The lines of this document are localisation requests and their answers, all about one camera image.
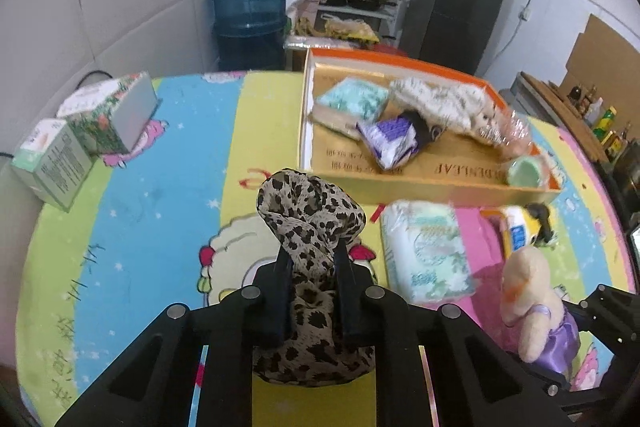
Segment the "yellow minion plush toy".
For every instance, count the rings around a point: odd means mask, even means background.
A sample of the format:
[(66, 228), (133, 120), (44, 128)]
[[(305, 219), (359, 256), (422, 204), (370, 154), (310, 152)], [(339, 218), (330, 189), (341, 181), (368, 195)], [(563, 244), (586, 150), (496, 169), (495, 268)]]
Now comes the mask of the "yellow minion plush toy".
[(480, 214), (498, 231), (504, 259), (526, 246), (550, 247), (558, 241), (558, 217), (550, 205), (483, 208)]

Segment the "black frying pan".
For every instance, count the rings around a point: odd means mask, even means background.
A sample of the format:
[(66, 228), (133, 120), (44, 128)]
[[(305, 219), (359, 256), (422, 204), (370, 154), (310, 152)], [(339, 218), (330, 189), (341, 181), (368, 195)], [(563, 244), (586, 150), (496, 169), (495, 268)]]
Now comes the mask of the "black frying pan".
[(396, 6), (397, 0), (347, 0), (347, 4), (356, 10), (374, 12), (386, 6)]

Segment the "brown cardboard sheet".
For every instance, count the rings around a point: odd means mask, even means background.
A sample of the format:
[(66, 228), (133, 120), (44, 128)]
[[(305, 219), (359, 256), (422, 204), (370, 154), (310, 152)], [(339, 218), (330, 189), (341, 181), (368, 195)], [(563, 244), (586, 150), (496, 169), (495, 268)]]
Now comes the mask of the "brown cardboard sheet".
[(617, 31), (599, 17), (590, 15), (586, 28), (574, 44), (565, 65), (560, 91), (568, 95), (578, 84), (582, 93), (592, 86), (603, 98), (604, 107), (617, 110), (615, 126), (628, 121), (634, 136), (639, 135), (640, 55)]

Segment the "floral tissue box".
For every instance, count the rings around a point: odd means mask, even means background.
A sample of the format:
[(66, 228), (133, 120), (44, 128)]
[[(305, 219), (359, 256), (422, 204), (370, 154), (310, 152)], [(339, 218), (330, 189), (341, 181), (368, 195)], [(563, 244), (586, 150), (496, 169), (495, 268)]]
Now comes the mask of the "floral tissue box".
[(157, 105), (150, 74), (138, 72), (76, 90), (56, 117), (70, 125), (88, 153), (123, 154), (134, 148)]

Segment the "leopard print cloth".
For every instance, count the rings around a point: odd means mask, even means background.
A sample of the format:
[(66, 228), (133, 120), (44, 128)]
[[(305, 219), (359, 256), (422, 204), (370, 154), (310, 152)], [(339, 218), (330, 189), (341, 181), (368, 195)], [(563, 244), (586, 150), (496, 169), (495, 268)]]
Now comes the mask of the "leopard print cloth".
[(334, 255), (360, 244), (361, 207), (341, 187), (283, 169), (260, 187), (256, 210), (292, 261), (291, 332), (254, 350), (254, 372), (271, 384), (346, 384), (375, 367), (372, 347), (349, 347), (338, 331)]

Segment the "banana bunch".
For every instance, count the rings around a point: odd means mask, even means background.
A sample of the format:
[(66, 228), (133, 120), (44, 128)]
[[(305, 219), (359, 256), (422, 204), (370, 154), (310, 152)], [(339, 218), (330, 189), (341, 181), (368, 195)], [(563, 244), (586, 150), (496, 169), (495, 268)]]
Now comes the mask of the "banana bunch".
[(311, 23), (307, 17), (299, 17), (299, 19), (296, 20), (294, 27), (294, 35), (301, 37), (314, 37), (316, 35), (314, 24)]

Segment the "green metal low table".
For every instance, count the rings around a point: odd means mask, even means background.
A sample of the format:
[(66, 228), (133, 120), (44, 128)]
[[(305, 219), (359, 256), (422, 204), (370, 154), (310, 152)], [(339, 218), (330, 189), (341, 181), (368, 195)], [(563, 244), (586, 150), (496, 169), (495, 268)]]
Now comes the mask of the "green metal low table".
[(310, 49), (348, 49), (359, 50), (356, 42), (328, 37), (289, 35), (284, 42), (285, 70), (287, 72), (303, 72), (306, 55)]

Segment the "green soft sponge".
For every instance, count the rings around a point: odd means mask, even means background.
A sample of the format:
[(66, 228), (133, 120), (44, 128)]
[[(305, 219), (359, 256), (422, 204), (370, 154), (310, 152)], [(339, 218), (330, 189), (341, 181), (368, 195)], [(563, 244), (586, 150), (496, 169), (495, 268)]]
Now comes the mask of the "green soft sponge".
[(539, 155), (525, 155), (506, 164), (506, 183), (524, 188), (547, 188), (551, 178), (550, 169)]

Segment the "green bottle yellow cap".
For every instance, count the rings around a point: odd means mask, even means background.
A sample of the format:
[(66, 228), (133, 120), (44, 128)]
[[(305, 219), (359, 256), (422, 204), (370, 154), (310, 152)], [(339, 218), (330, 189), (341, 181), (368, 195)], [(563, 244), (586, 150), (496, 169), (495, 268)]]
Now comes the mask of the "green bottle yellow cap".
[(617, 109), (614, 106), (608, 106), (600, 120), (594, 126), (593, 134), (599, 141), (602, 141), (605, 138), (605, 135), (607, 135), (611, 130), (616, 114)]

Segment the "pink plastic container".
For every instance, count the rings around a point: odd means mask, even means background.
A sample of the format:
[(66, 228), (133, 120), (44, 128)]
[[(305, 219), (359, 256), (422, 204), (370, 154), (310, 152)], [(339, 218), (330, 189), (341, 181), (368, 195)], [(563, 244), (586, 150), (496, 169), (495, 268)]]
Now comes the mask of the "pink plastic container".
[(314, 26), (321, 1), (322, 0), (302, 0), (298, 5), (297, 17), (300, 20), (308, 20), (311, 26)]

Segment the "grey cabinet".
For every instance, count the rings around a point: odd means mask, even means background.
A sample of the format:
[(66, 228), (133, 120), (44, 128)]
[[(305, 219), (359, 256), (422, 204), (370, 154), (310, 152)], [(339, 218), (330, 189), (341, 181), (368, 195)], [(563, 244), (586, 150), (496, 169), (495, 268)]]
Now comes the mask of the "grey cabinet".
[(525, 78), (524, 72), (518, 72), (511, 87), (500, 90), (499, 94), (516, 113), (534, 117), (547, 124), (565, 129), (565, 124), (558, 113)]

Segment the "orange gold cardboard box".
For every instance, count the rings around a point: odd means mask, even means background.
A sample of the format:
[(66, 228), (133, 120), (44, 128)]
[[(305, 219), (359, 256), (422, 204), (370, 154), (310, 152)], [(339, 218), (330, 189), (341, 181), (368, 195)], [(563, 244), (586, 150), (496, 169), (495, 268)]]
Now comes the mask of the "orange gold cardboard box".
[(315, 122), (314, 102), (346, 78), (388, 87), (413, 77), (431, 86), (464, 83), (487, 91), (498, 109), (506, 102), (488, 82), (464, 72), (409, 57), (346, 49), (312, 48), (304, 70), (298, 134), (298, 168), (341, 187), (361, 205), (390, 204), (398, 199), (429, 200), (461, 207), (499, 207), (552, 202), (560, 184), (550, 178), (542, 187), (506, 183), (506, 160), (498, 148), (449, 130), (428, 143), (405, 166), (384, 171), (367, 147)]

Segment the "pink bunny plush doll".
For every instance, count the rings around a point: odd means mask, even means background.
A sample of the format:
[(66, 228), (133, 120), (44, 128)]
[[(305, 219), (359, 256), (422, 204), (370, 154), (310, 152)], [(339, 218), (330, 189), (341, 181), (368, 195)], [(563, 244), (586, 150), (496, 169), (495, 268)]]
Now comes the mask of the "pink bunny plush doll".
[(510, 107), (500, 108), (493, 101), (471, 117), (472, 137), (495, 147), (503, 159), (533, 153), (533, 138), (527, 122)]

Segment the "purple white small packet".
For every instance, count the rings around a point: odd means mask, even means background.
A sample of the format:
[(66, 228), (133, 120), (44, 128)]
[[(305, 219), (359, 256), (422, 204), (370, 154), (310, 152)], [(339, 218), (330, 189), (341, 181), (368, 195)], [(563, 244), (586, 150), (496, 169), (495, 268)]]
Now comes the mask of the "purple white small packet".
[(361, 141), (383, 170), (405, 165), (420, 150), (416, 129), (405, 117), (377, 122), (359, 121), (356, 128)]

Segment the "teal tissue pack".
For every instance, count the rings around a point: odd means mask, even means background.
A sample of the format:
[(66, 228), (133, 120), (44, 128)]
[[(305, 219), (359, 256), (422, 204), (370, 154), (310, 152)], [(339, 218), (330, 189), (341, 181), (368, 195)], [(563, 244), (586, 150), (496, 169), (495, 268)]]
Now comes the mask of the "teal tissue pack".
[(314, 99), (310, 117), (316, 124), (358, 141), (357, 124), (373, 124), (386, 109), (388, 89), (347, 77)]

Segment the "teddy bear purple dress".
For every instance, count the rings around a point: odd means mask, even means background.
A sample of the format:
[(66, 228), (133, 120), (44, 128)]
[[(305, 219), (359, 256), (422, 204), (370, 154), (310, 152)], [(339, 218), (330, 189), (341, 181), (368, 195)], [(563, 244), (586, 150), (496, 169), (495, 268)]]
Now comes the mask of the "teddy bear purple dress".
[(551, 285), (549, 263), (535, 246), (514, 251), (503, 265), (499, 303), (504, 325), (518, 330), (518, 357), (570, 375), (580, 348), (579, 329)]

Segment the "green white tissue box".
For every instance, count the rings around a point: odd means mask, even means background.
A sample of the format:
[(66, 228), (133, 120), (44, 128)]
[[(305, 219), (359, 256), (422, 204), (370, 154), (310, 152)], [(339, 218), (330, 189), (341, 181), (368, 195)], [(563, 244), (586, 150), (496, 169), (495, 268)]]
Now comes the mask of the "green white tissue box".
[(64, 119), (40, 120), (17, 147), (11, 167), (47, 204), (67, 212), (73, 206), (93, 161)]

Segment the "egg tray with eggs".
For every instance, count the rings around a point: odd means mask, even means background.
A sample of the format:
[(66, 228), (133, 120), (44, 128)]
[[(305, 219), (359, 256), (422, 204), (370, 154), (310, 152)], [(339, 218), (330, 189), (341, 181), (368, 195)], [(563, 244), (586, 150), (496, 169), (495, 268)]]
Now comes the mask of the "egg tray with eggs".
[(330, 38), (363, 44), (380, 42), (378, 34), (364, 20), (341, 20), (331, 14), (324, 14), (322, 20), (324, 20), (324, 33)]

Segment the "red plastic basket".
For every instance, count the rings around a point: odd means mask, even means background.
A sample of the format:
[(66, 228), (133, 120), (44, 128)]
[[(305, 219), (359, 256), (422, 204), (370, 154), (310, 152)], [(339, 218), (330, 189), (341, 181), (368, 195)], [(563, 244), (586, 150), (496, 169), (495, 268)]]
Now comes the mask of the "red plastic basket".
[(384, 43), (375, 43), (373, 46), (371, 46), (371, 50), (376, 53), (384, 53), (384, 54), (393, 55), (393, 56), (408, 57), (408, 54), (405, 51)]

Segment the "green white tissue pack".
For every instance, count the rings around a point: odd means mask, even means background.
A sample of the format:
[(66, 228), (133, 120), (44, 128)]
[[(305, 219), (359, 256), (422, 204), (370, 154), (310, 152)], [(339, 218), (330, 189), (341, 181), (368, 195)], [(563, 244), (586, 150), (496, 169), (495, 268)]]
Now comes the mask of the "green white tissue pack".
[(451, 303), (475, 293), (476, 283), (454, 208), (398, 200), (381, 215), (390, 289), (416, 306)]

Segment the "white speckled soft cloth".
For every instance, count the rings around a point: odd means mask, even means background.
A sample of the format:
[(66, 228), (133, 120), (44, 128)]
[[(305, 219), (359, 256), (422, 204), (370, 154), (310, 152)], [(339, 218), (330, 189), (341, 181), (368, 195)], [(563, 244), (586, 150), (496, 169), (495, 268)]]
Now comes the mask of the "white speckled soft cloth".
[(452, 132), (481, 135), (498, 129), (494, 101), (474, 84), (432, 86), (418, 78), (396, 79), (390, 83), (390, 98), (398, 106), (415, 110), (430, 124)]

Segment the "blue water jug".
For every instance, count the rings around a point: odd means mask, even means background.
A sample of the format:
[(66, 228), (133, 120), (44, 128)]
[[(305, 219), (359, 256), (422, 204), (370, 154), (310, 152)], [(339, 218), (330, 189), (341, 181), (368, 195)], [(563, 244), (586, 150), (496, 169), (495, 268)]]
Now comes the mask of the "blue water jug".
[(286, 0), (210, 0), (221, 72), (282, 70)]

